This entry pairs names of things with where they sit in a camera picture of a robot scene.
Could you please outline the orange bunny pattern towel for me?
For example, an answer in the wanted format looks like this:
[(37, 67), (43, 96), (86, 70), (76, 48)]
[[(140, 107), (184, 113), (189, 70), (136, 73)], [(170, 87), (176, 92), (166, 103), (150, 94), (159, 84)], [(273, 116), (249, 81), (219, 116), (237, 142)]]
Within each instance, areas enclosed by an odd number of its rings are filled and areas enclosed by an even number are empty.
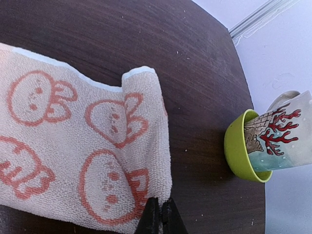
[(1, 44), (1, 205), (132, 234), (147, 199), (169, 198), (170, 162), (153, 68), (134, 68), (115, 87)]

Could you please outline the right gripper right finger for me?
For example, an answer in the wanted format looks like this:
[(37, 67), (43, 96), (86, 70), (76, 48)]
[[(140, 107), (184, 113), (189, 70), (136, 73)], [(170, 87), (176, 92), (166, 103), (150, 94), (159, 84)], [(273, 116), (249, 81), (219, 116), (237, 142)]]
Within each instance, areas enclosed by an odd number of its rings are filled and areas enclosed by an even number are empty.
[(164, 234), (187, 234), (187, 229), (172, 198), (162, 205), (162, 226)]

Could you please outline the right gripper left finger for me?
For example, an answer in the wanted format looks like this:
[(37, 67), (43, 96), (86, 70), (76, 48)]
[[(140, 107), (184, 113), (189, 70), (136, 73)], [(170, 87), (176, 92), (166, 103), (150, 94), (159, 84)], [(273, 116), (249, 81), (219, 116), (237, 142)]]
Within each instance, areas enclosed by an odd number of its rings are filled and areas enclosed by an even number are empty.
[(142, 216), (136, 228), (137, 234), (159, 234), (161, 207), (158, 198), (147, 200)]

